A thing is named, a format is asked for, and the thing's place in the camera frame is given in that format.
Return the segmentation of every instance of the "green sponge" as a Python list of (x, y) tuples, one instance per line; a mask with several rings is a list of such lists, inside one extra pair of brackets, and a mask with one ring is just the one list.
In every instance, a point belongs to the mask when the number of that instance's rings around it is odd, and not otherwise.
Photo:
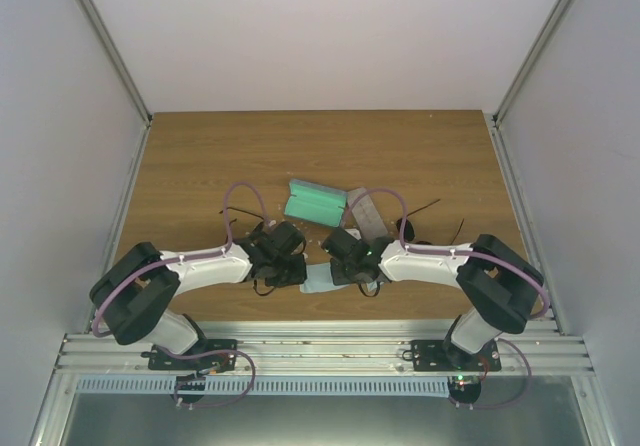
[(286, 216), (334, 228), (340, 225), (340, 219), (347, 204), (346, 191), (299, 179), (292, 179), (289, 182), (289, 190), (291, 197), (284, 208)]

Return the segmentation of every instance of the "white backdrop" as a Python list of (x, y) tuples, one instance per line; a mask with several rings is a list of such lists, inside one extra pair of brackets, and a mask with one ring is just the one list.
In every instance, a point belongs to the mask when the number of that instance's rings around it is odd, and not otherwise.
[(638, 444), (640, 0), (576, 0), (502, 130), (571, 332)]
[(0, 0), (0, 38), (0, 444), (25, 445), (143, 121), (75, 0)]
[(555, 0), (94, 1), (153, 112), (493, 112)]

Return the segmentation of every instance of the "gray cloth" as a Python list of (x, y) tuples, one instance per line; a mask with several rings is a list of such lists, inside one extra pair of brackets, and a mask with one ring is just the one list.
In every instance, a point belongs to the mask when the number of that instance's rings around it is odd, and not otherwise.
[[(343, 284), (336, 286), (331, 279), (331, 265), (329, 263), (307, 265), (307, 280), (300, 285), (301, 293), (327, 293), (350, 286)], [(376, 289), (376, 283), (367, 285), (369, 292)]]

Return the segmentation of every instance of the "enclosure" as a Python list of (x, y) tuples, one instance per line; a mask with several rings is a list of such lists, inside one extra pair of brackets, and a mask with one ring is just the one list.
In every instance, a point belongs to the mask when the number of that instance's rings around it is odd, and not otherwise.
[[(635, 444), (639, 0), (0, 2), (3, 444)], [(468, 411), (451, 371), (404, 360), (475, 306), (430, 281), (176, 296), (255, 362), (228, 408), (176, 409), (150, 342), (91, 334), (89, 291), (135, 244), (223, 244), (234, 182), (328, 263), (292, 180), (392, 188), (415, 241), (490, 233), (541, 271), (551, 309), (501, 336), (526, 360), (498, 341), (478, 406), (517, 403)], [(372, 200), (397, 237), (397, 200)], [(250, 237), (258, 203), (230, 201)], [(245, 388), (233, 359), (205, 399)]]

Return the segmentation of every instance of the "wooden table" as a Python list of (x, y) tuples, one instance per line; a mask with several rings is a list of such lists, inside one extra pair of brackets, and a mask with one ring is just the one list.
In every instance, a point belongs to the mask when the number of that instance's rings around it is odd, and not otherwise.
[[(441, 201), (411, 218), (416, 239), (449, 244), (480, 233), (500, 237), (523, 253), (520, 234), (482, 113), (479, 111), (322, 111), (164, 113), (154, 118), (119, 245), (135, 243), (189, 251), (221, 245), (219, 214), (234, 181), (250, 181), (272, 218), (283, 219), (288, 183), (297, 178), (351, 190), (395, 189), (415, 209)], [(397, 201), (374, 197), (390, 231)], [(231, 205), (259, 211), (247, 188)], [(255, 218), (241, 213), (235, 236)], [(309, 241), (308, 264), (328, 256), (319, 247), (329, 229), (293, 220)], [(220, 284), (185, 293), (171, 309), (196, 320), (351, 320), (454, 318), (469, 308), (462, 292), (404, 281), (383, 287), (375, 299), (356, 286), (302, 294), (297, 286), (259, 297), (252, 284)]]

